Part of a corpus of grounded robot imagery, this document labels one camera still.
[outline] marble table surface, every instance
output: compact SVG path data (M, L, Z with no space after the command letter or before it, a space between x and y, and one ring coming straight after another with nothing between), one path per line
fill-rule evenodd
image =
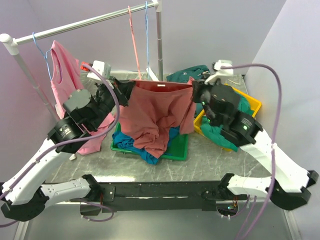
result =
M119 80L136 79L135 72L113 73ZM81 80L92 94L94 82L81 76ZM247 93L241 75L227 80L227 84ZM269 172L253 157L241 149L238 152L225 151L209 139L191 133L189 135L186 161L161 159L157 165L150 165L138 155L112 151L113 130L102 142L100 152L89 155L77 154L76 160L66 160L47 179L47 183L61 183L92 174L99 182L169 182L169 181L219 181L226 173L244 177L267 177Z

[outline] clothes rack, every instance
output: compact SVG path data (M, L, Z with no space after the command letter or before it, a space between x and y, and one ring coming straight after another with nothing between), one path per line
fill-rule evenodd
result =
M131 12L138 12L141 10L145 10L147 8L155 8L156 12L156 29L157 29L157 48L158 48L158 79L160 81L163 81L163 57L162 57L162 31L161 31L161 12L162 12L162 0L152 0L146 4L141 4L137 6L133 6L130 8ZM123 15L129 14L128 8L114 11L111 13L107 13L104 15L92 17L86 20L77 21L74 23L70 23L67 25L55 27L49 30L37 32L34 34L34 37L36 40L39 39L45 39L51 36L55 36L61 33L65 33L74 29L82 28L91 24L96 24L108 19L113 19L116 17L120 17ZM9 34L3 33L0 34L0 42L2 42L5 46L5 48L8 50L10 55L13 56L15 61L18 63L19 67L22 69L23 73L33 86L33 88L36 90L38 95L40 96L41 100L43 101L46 108L49 110L51 115L54 117L56 121L59 121L60 118L56 112L55 107L49 102L48 97L46 94L42 91L39 84L35 80L33 74L29 70L28 66L26 65L26 62L22 58L22 56L19 53L18 46L26 43L33 42L33 35L28 35L20 38L12 38Z

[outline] green tray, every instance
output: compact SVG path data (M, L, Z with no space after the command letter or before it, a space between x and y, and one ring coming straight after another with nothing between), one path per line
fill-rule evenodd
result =
M121 125L118 123L115 126L115 132L121 131ZM114 144L114 141L111 142L111 150L122 152L124 154L134 154L138 155L138 153L132 152L130 150L118 148L117 145ZM173 161L185 161L187 159L188 154L188 134L178 135L176 136L172 142L171 146L167 148L165 154L163 154L161 159L170 159Z

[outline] yellow basket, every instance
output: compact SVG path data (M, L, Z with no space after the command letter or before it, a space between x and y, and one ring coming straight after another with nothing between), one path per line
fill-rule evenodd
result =
M239 91L238 89L236 89L236 88L234 88L234 87L232 87L232 88L233 88L233 90L234 90L236 93L244 96L244 97L248 100L248 102L249 102L249 104L250 104L250 108L251 108L251 110L253 111L252 116L255 117L256 114L257 114L257 112L259 111L259 109L260 109L261 106L262 106L261 101L253 98L252 96L249 96L248 94L246 94L246 93L244 93L244 92L242 92L242 91ZM203 134L203 132L201 131L202 117L203 117L204 115L205 115L205 110L202 110L202 111L199 113L199 115L195 118L195 120L193 121L194 130L195 130L198 134L201 134L202 136L205 136L205 135ZM231 149L225 148L225 147L224 147L223 149L226 150L226 151L232 151Z

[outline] hanging pink garment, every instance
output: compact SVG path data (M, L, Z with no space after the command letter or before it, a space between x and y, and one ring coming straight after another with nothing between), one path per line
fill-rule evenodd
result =
M84 89L80 81L79 60L74 58L59 42L53 41L51 47L51 57L53 61L53 76L51 88L57 103L58 112L62 113L59 117L62 119L65 114L63 103L68 100L71 93L77 89ZM112 114L104 119L98 128L98 131L89 132L92 136L105 131L114 120ZM79 154L86 155L101 150L101 143L106 135L87 141L82 148L78 150Z
M167 150L171 127L180 126L180 134L194 131L192 92L189 84L136 81L128 106L120 107L121 131L134 139L134 147L159 158Z

